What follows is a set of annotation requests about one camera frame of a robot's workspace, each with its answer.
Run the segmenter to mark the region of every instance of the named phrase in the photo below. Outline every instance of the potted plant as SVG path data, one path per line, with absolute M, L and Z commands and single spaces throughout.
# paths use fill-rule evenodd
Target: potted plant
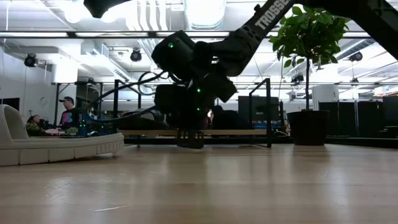
M 292 8 L 293 16 L 284 17 L 277 37 L 270 37 L 273 51 L 277 58 L 289 58 L 284 67 L 307 64 L 305 79 L 306 109 L 289 113 L 290 128 L 294 143 L 298 145 L 324 145 L 326 138 L 326 122 L 329 111 L 310 110 L 308 92 L 310 79 L 310 61 L 314 65 L 338 63 L 333 56 L 340 51 L 338 41 L 348 30 L 349 19 L 330 14 L 324 9 L 304 6 L 304 12 L 297 6 Z

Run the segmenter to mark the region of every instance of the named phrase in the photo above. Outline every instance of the person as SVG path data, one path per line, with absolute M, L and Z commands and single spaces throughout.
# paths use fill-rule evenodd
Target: person
M 240 117 L 238 112 L 232 110 L 224 110 L 222 106 L 214 106 L 211 110 L 213 113 L 213 129 L 215 130 L 248 130 L 253 129 L 244 118 Z
M 75 100 L 72 97 L 66 96 L 62 100 L 63 106 L 66 111 L 61 115 L 60 126 L 62 129 L 79 128 L 81 123 L 82 114 L 75 108 Z
M 39 115 L 33 115 L 33 116 L 30 116 L 30 118 L 27 120 L 26 123 L 35 123 L 38 126 L 40 126 L 40 120 L 41 120 L 41 118 Z
M 26 122 L 26 131 L 29 136 L 38 136 L 45 133 L 43 120 L 41 120 L 39 115 L 30 116 Z

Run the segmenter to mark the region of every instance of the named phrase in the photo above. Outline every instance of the man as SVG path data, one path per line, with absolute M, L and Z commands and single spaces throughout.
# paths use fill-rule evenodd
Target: man
M 67 109 L 61 116 L 60 126 L 62 129 L 79 128 L 81 123 L 81 113 L 75 108 L 75 101 L 73 98 L 66 96 L 60 100 L 60 102 L 63 103 L 63 106 Z
M 247 130 L 253 129 L 248 121 L 240 117 L 238 112 L 232 110 L 224 110 L 222 106 L 214 106 L 213 112 L 213 129 L 214 130 Z

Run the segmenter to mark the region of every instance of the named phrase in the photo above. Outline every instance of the metal frame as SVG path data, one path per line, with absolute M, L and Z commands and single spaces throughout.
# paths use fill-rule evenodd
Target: metal frame
M 119 111 L 119 90 L 117 90 L 119 88 L 119 85 L 126 85 L 126 83 L 124 83 L 121 80 L 114 80 L 114 89 L 115 92 L 113 93 L 113 118 L 117 118 L 118 117 L 118 111 Z M 142 95 L 141 93 L 139 93 L 137 90 L 135 90 L 134 88 L 132 88 L 131 86 L 128 87 L 128 89 L 132 90 L 134 93 L 138 94 L 138 109 L 141 109 L 141 98 Z
M 58 120 L 58 101 L 60 99 L 60 94 L 70 85 L 87 85 L 87 84 L 93 84 L 93 85 L 99 85 L 99 95 L 101 96 L 103 94 L 103 90 L 104 90 L 104 83 L 103 82 L 74 82 L 74 83 L 51 83 L 51 85 L 56 85 L 57 86 L 57 90 L 56 90 L 56 95 L 55 95 L 55 112 L 54 112 L 54 122 L 53 125 L 57 126 L 57 120 Z M 102 101 L 100 101 L 98 103 L 98 119 L 101 119 L 101 109 L 102 109 Z
M 205 138 L 204 145 L 209 144 L 249 144 L 263 147 L 263 144 L 267 142 L 268 138 Z M 292 138 L 272 138 L 272 142 L 275 144 L 292 144 Z M 143 138 L 137 136 L 135 138 L 124 138 L 125 144 L 140 145 L 176 145 L 178 143 L 177 138 Z
M 271 127 L 271 79 L 266 78 L 262 82 L 260 82 L 250 93 L 249 93 L 249 124 L 253 123 L 253 114 L 252 114 L 252 95 L 253 93 L 258 90 L 263 84 L 266 84 L 266 91 L 267 91 L 267 96 L 266 96 L 266 101 L 267 101 L 267 107 L 266 107 L 266 118 L 267 118 L 267 147 L 270 148 L 272 147 L 272 127 Z
M 164 39 L 176 30 L 168 31 L 0 31 L 0 38 L 7 39 Z M 195 30 L 186 31 L 193 39 L 224 39 L 234 30 Z M 266 38 L 277 35 L 269 32 Z M 372 39 L 366 32 L 347 32 L 343 39 Z

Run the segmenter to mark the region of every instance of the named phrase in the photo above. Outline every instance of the wooden floor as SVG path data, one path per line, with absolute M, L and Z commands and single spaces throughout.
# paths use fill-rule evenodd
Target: wooden floor
M 0 223 L 398 223 L 398 151 L 143 146 L 2 167 Z

